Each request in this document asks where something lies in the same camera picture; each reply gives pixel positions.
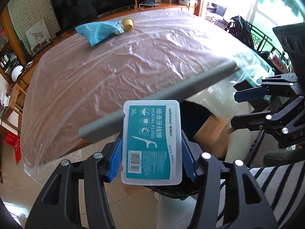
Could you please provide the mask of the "clear dental floss box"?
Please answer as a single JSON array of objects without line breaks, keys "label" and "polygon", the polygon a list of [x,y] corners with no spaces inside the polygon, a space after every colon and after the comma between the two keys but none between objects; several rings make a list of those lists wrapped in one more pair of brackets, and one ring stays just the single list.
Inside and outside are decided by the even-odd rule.
[{"label": "clear dental floss box", "polygon": [[124,104],[121,181],[127,185],[177,185],[182,181],[180,107],[176,100]]}]

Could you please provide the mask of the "light blue plastic bag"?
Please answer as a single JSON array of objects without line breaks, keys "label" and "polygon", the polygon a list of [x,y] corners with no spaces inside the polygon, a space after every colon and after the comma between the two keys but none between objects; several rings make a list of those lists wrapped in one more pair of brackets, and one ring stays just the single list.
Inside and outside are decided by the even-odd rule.
[{"label": "light blue plastic bag", "polygon": [[118,21],[91,22],[77,26],[76,31],[79,35],[85,37],[91,47],[108,39],[113,35],[121,35],[125,31]]}]

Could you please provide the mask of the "wooden tv cabinet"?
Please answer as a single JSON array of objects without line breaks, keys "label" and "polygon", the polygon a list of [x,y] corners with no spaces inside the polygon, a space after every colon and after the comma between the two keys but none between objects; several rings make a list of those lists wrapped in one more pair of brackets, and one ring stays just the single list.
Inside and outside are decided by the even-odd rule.
[{"label": "wooden tv cabinet", "polygon": [[[143,8],[142,10],[139,8],[127,10],[118,10],[115,12],[110,12],[106,15],[103,15],[101,18],[96,19],[96,21],[105,21],[114,19],[117,17],[130,17],[132,14],[135,14],[137,12],[141,11],[150,11],[150,10],[158,10],[158,9],[178,9],[184,12],[187,12],[189,14],[193,15],[201,15],[201,13],[198,11],[198,6],[186,6],[186,5],[179,5],[179,4],[165,4],[165,3],[159,3],[157,7],[150,7],[150,8]],[[4,27],[8,27],[6,29],[7,36],[11,39],[8,41],[9,44],[11,44],[12,47],[17,46],[17,50],[19,51],[21,49],[20,43],[18,42],[17,35],[15,32],[12,31],[13,26],[11,19],[9,17],[8,8],[5,8],[3,13],[1,14],[1,21],[3,22]],[[15,84],[18,84],[25,92],[28,90],[28,87],[30,85],[30,80],[33,76],[33,73],[36,69],[36,65],[38,64],[40,58],[44,53],[49,51],[52,47],[56,46],[58,43],[62,42],[63,40],[71,37],[74,35],[76,31],[74,29],[68,30],[61,35],[57,36],[53,39],[53,41],[47,45],[45,48],[43,48],[38,54],[36,54],[34,57],[31,58],[33,60],[33,63],[30,67],[28,67],[22,74],[19,76],[19,79],[17,82],[13,82],[11,77],[9,77],[3,70],[1,70],[2,79],[5,80],[8,83],[8,89],[12,89]],[[10,131],[11,133],[14,133],[16,135],[20,134],[21,129],[21,123],[22,118],[20,117],[19,113],[16,113],[15,110],[12,108],[8,108],[7,113],[5,115],[5,120],[1,122],[2,127],[4,128],[4,131]]]}]

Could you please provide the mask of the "horse painting on canvas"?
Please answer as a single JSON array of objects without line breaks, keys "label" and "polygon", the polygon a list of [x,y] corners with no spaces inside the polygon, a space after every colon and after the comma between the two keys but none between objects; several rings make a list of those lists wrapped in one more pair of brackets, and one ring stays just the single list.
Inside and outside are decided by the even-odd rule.
[{"label": "horse painting on canvas", "polygon": [[45,24],[44,18],[41,18],[26,32],[27,40],[30,44],[30,52],[36,55],[44,47],[51,43],[51,36]]}]

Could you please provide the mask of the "white helmet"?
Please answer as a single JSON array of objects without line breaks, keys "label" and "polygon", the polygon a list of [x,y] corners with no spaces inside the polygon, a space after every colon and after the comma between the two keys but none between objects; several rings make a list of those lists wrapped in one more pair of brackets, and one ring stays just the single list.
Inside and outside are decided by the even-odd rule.
[{"label": "white helmet", "polygon": [[16,82],[18,77],[22,74],[23,70],[24,67],[22,65],[16,66],[11,73],[12,81]]}]

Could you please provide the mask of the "small yellow cup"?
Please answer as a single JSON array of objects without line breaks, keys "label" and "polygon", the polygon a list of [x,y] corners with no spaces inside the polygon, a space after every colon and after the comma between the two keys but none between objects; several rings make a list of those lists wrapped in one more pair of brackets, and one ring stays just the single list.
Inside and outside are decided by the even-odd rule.
[{"label": "small yellow cup", "polygon": [[131,17],[126,17],[122,20],[122,25],[125,31],[130,31],[133,29],[134,19]]}]

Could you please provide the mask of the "grey trash bin rim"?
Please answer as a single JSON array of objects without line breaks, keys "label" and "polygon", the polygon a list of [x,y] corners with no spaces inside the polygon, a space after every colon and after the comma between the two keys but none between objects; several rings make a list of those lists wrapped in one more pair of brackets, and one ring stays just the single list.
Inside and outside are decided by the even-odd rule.
[{"label": "grey trash bin rim", "polygon": [[[145,97],[143,100],[177,100],[178,102],[195,95],[211,85],[225,79],[239,67],[235,61],[227,61],[217,68],[188,78],[176,85],[167,87],[157,93]],[[123,110],[115,111],[79,129],[79,136],[85,141],[94,144],[123,130],[125,114]]]}]

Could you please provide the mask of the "red paper bag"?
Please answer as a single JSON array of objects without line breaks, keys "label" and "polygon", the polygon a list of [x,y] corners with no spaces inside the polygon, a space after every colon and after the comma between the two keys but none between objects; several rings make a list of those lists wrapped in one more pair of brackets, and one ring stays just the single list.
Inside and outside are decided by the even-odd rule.
[{"label": "red paper bag", "polygon": [[20,147],[20,136],[7,131],[4,137],[4,143],[14,148],[14,156],[15,156],[15,162],[18,164],[21,159],[21,147]]}]

